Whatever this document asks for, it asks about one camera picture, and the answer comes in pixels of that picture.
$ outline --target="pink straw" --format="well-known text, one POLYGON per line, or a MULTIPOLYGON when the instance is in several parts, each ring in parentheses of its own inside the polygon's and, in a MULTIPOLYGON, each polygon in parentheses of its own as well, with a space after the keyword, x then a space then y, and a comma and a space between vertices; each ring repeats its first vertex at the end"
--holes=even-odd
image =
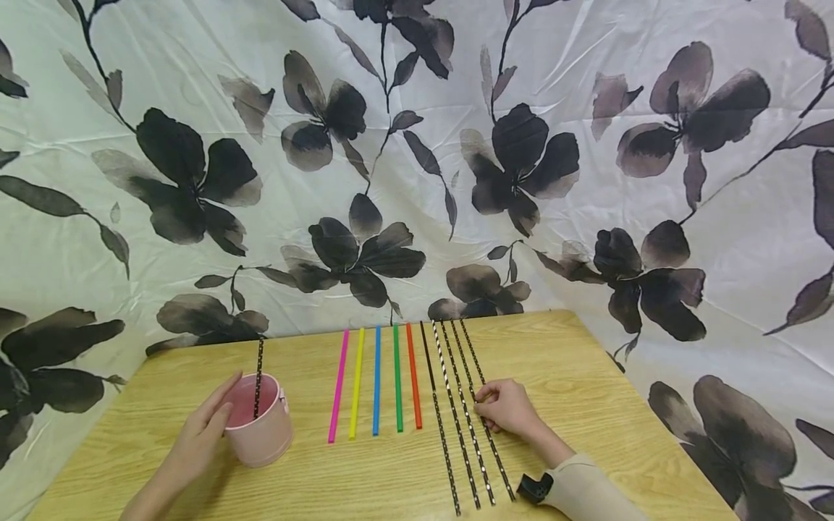
POLYGON ((330 434, 327 443, 336 441, 336 424, 339 422, 339 403, 342 401, 342 382, 344 381, 344 360, 348 357, 348 336, 350 331, 345 329, 342 337, 342 356, 339 359, 339 376, 336 378, 336 394, 333 396, 333 412, 330 414, 330 434))

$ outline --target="green straw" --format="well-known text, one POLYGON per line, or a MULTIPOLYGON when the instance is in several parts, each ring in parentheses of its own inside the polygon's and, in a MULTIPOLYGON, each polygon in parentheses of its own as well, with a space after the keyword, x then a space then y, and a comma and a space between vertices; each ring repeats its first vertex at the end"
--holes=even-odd
POLYGON ((403 432, 403 395, 399 390, 399 330, 394 324, 394 385, 397 386, 397 432, 403 432))

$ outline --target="yellow straw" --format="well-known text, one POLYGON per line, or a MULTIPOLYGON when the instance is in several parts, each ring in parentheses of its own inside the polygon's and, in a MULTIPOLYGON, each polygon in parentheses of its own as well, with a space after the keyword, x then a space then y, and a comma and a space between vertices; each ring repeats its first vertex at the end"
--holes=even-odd
POLYGON ((354 403, 350 408, 350 431, 348 439, 356 439, 356 420, 359 416, 359 379, 362 378, 362 346, 364 345, 364 328, 359 330, 359 350, 356 352, 356 373, 354 374, 354 403))

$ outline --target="orange straw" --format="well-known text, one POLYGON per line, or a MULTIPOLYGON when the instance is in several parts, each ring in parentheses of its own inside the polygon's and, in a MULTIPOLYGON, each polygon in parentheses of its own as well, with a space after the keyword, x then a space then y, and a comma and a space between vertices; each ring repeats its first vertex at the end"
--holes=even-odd
POLYGON ((414 396, 414 423, 423 428, 423 414, 420 411, 420 391, 417 389, 417 368, 414 365, 414 340, 411 338, 411 324, 405 325, 409 337, 409 365, 411 366, 411 394, 414 396))

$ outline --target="pink cup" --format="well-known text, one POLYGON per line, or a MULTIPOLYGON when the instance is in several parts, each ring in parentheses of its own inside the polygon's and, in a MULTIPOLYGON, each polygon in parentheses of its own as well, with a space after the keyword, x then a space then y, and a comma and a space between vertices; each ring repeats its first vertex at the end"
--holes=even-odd
POLYGON ((293 441, 293 424, 278 380, 262 373, 258 419, 253 419, 255 374, 243 376, 226 394, 225 401, 233 405, 226 423, 226 438, 241 463, 263 467, 286 452, 293 441))

